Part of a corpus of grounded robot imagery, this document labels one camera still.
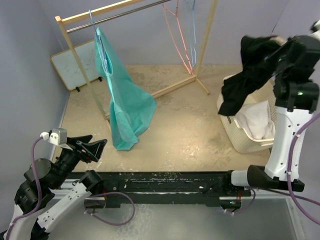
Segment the black t shirt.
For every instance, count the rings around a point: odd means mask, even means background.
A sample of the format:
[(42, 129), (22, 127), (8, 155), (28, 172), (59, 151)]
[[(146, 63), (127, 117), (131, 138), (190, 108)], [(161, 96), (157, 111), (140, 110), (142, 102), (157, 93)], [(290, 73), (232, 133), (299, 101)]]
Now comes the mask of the black t shirt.
[(221, 88), (223, 102), (218, 110), (222, 116), (235, 116), (248, 95), (262, 88), (276, 70), (278, 58), (272, 57), (286, 43), (282, 37), (251, 37), (240, 41), (242, 71), (225, 79)]

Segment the teal t shirt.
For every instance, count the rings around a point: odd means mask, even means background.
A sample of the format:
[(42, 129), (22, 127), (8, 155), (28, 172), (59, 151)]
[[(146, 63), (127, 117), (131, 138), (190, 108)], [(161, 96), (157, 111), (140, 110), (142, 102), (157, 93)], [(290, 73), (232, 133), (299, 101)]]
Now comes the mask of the teal t shirt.
[(109, 93), (109, 123), (112, 144), (118, 151), (129, 151), (139, 142), (139, 136), (150, 126), (156, 111), (154, 97), (134, 84), (126, 67), (116, 54), (104, 32), (98, 27), (98, 35), (108, 56), (111, 74), (105, 73), (94, 37), (95, 66), (101, 77), (106, 79)]

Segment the white t shirt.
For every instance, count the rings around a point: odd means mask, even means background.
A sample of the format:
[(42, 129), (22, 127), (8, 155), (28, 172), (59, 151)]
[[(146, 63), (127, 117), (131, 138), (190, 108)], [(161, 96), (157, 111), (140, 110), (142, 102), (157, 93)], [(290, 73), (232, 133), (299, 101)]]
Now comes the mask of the white t shirt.
[(267, 100), (244, 105), (235, 115), (238, 125), (247, 131), (254, 140), (273, 139), (275, 123), (271, 119), (270, 105)]

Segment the blue hanger of teal shirt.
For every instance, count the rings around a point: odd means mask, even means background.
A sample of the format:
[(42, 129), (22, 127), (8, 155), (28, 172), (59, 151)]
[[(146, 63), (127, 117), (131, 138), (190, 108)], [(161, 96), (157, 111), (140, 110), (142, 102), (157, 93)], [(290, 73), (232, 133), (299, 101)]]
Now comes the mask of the blue hanger of teal shirt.
[(95, 27), (95, 23), (94, 23), (94, 20), (93, 20), (93, 16), (92, 16), (91, 10), (89, 9), (88, 12), (89, 12), (89, 16), (90, 16), (90, 20), (91, 20), (92, 26), (94, 28), (94, 34), (95, 34), (95, 38), (97, 40), (97, 48), (98, 48), (99, 57), (101, 59), (102, 68), (103, 68), (103, 70), (104, 70), (104, 72), (106, 74), (111, 74), (112, 73), (112, 69), (110, 69), (108, 55), (107, 55), (107, 53), (105, 51), (101, 36), (98, 35), (97, 28)]

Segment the blue hanger of white shirt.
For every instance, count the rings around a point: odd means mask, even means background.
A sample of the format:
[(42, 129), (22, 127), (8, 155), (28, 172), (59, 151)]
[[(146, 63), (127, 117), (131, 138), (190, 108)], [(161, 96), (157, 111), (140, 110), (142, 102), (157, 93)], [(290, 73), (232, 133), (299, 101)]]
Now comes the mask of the blue hanger of white shirt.
[(189, 50), (191, 54), (192, 67), (197, 63), (197, 34), (196, 34), (196, 16), (195, 0), (184, 0), (185, 19), (187, 23), (187, 32), (189, 38)]

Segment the pink hanger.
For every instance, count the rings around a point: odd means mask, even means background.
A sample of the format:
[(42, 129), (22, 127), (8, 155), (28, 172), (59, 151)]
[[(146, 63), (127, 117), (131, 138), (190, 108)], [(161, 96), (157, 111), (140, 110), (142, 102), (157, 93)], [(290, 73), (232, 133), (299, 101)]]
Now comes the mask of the pink hanger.
[(173, 42), (174, 48), (185, 67), (186, 71), (192, 75), (193, 66), (187, 49), (187, 43), (180, 21), (180, 1), (174, 0), (171, 7), (168, 3), (162, 4), (164, 19)]

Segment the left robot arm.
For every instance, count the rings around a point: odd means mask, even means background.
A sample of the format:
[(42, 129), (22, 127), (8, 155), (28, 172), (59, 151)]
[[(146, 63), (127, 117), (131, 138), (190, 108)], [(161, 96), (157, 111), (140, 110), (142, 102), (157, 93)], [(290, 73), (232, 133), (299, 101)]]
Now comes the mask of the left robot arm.
[(89, 170), (58, 203), (48, 210), (47, 204), (54, 198), (53, 190), (61, 188), (79, 162), (98, 162), (106, 139), (91, 141), (92, 135), (65, 137), (59, 145), (60, 155), (55, 162), (46, 158), (32, 159), (24, 173), (25, 181), (14, 197), (14, 212), (2, 240), (46, 240), (55, 224), (79, 202), (103, 191), (103, 180), (97, 172)]

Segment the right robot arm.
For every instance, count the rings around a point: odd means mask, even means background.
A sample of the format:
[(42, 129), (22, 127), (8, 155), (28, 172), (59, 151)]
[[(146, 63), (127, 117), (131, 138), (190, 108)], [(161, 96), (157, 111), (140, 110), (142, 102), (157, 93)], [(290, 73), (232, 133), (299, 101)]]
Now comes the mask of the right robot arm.
[(310, 79), (319, 59), (316, 33), (290, 37), (264, 58), (263, 64), (275, 74), (276, 127), (271, 154), (265, 166), (231, 171), (222, 183), (226, 195), (235, 195), (240, 187), (304, 191), (299, 161), (305, 126), (311, 123), (320, 96), (319, 85)]

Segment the small whiteboard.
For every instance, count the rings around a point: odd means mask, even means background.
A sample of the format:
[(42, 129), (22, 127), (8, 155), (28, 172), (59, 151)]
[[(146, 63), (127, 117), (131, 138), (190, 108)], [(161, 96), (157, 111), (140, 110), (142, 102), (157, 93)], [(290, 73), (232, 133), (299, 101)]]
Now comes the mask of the small whiteboard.
[[(95, 64), (96, 53), (94, 40), (87, 41), (74, 48), (89, 81), (102, 81), (102, 77), (97, 72)], [(71, 50), (68, 49), (54, 54), (50, 60), (69, 91), (76, 90), (79, 92), (80, 87), (87, 84)]]

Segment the cream laundry basket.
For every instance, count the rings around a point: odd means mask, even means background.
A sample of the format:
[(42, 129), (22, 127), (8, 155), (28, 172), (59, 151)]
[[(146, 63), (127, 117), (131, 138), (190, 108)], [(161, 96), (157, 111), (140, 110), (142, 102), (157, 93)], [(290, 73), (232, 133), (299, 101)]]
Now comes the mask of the cream laundry basket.
[[(275, 81), (270, 78), (268, 82), (260, 89), (249, 94), (244, 101), (244, 105), (257, 104), (268, 101), (270, 107), (270, 118), (277, 123), (277, 111), (275, 106), (275, 96), (273, 86)], [(239, 125), (239, 122), (233, 116), (220, 116), (225, 132), (229, 137), (234, 149), (242, 154), (253, 153), (269, 149), (274, 144), (274, 138), (255, 139), (250, 136), (249, 132)]]

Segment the wooden clothes rack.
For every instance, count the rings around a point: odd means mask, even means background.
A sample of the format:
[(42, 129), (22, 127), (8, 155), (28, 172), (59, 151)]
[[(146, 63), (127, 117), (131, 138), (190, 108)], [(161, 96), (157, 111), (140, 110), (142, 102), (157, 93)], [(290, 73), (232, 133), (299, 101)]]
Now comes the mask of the wooden clothes rack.
[[(100, 8), (94, 9), (94, 10), (91, 11), (91, 13), (94, 16), (98, 16), (98, 15), (101, 15), (101, 14), (105, 14), (105, 13), (108, 13), (108, 12), (112, 12), (112, 11), (115, 11), (115, 10), (118, 10), (118, 9), (122, 9), (124, 7), (128, 7), (128, 6), (137, 4), (138, 2), (139, 2), (138, 0), (123, 0), (123, 1), (120, 1), (120, 2), (116, 2), (116, 3), (110, 4), (110, 5), (104, 6), (104, 7), (100, 7)], [(103, 22), (107, 22), (109, 20), (120, 18), (120, 17), (129, 15), (129, 14), (132, 14), (132, 13), (135, 13), (135, 12), (139, 12), (139, 11), (142, 11), (142, 10), (157, 6), (157, 5), (164, 5), (165, 3), (166, 3), (165, 0), (158, 0), (156, 2), (147, 4), (147, 5), (143, 5), (143, 6), (140, 6), (138, 8), (134, 8), (132, 10), (120, 13), (118, 15), (114, 15), (114, 16), (111, 16), (111, 17), (104, 18), (102, 20), (98, 20), (98, 21), (95, 22), (95, 24), (100, 24), (100, 23), (103, 23)], [(207, 44), (208, 44), (208, 40), (209, 40), (209, 35), (210, 35), (211, 29), (212, 29), (212, 25), (213, 25), (213, 22), (214, 22), (214, 17), (215, 17), (215, 14), (216, 14), (217, 7), (218, 7), (218, 1), (217, 0), (212, 0), (210, 8), (209, 8), (209, 13), (208, 13), (208, 17), (207, 17), (207, 23), (206, 23), (206, 26), (205, 26), (204, 37), (203, 37), (200, 53), (196, 57), (196, 65), (192, 68), (192, 71), (189, 74), (189, 77), (187, 77), (184, 80), (181, 80), (181, 81), (179, 81), (177, 83), (174, 83), (172, 85), (169, 85), (169, 86), (167, 86), (167, 87), (165, 87), (163, 89), (160, 89), (160, 90), (152, 93), (151, 95), (155, 99), (159, 98), (159, 97), (161, 97), (161, 96), (163, 96), (165, 94), (171, 93), (171, 92), (173, 92), (173, 91), (175, 91), (175, 90), (177, 90), (177, 89), (179, 89), (179, 88), (181, 88), (181, 87), (183, 87), (183, 86), (185, 86), (187, 84), (195, 82), (195, 81), (198, 82), (201, 85), (201, 87), (204, 89), (204, 91), (206, 92), (207, 95), (210, 94), (210, 91), (199, 80), (199, 72), (200, 72), (200, 69), (201, 69), (201, 66), (202, 66), (202, 62), (203, 62), (203, 59), (204, 59), (204, 56), (205, 56), (205, 52), (206, 52), (206, 48), (207, 48)], [(84, 68), (84, 66), (83, 66), (83, 64), (81, 62), (81, 59), (80, 59), (77, 51), (76, 51), (76, 47), (74, 46), (74, 44), (72, 43), (71, 38), (69, 37), (70, 33), (76, 32), (78, 30), (82, 30), (82, 29), (85, 29), (85, 28), (88, 28), (88, 27), (92, 26), (93, 24), (92, 23), (88, 23), (88, 24), (85, 24), (85, 25), (82, 25), (82, 26), (79, 26), (79, 27), (76, 27), (76, 28), (69, 29), (69, 30), (66, 29), (67, 25), (80, 22), (82, 20), (88, 19), (89, 17), (90, 17), (90, 13), (89, 12), (84, 12), (84, 13), (80, 13), (80, 14), (77, 14), (77, 15), (74, 15), (74, 16), (71, 16), (71, 17), (67, 17), (67, 18), (64, 18), (64, 19), (62, 19), (60, 16), (56, 16), (55, 20), (58, 23), (58, 26), (59, 26), (59, 28), (60, 28), (60, 30), (62, 32), (62, 35), (63, 35), (64, 39), (66, 40), (66, 42), (68, 44), (68, 47), (69, 47), (68, 50), (72, 53), (72, 55), (73, 55), (73, 57), (75, 59), (76, 65), (79, 67), (80, 73), (81, 73), (81, 75), (83, 76), (83, 78), (85, 80), (85, 84), (88, 85), (90, 90), (91, 90), (91, 95), (93, 96), (93, 98), (94, 98), (94, 100), (96, 102), (96, 105), (97, 105), (98, 109), (100, 110), (100, 113), (101, 113), (103, 119), (107, 121), (107, 120), (110, 119), (110, 115), (105, 112), (105, 110), (104, 110), (104, 108), (102, 106), (102, 103), (99, 101), (96, 92), (93, 90), (93, 88), (91, 86), (91, 80), (88, 78), (88, 75), (87, 75), (87, 73), (85, 71), (85, 68)]]

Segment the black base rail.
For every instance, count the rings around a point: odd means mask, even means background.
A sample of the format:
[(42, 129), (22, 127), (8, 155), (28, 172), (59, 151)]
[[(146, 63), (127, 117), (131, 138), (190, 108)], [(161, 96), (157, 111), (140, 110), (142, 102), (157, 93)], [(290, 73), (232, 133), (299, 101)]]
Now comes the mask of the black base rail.
[(110, 172), (101, 171), (103, 189), (126, 196), (104, 198), (107, 208), (122, 204), (205, 205), (239, 208), (250, 190), (231, 184), (230, 171)]

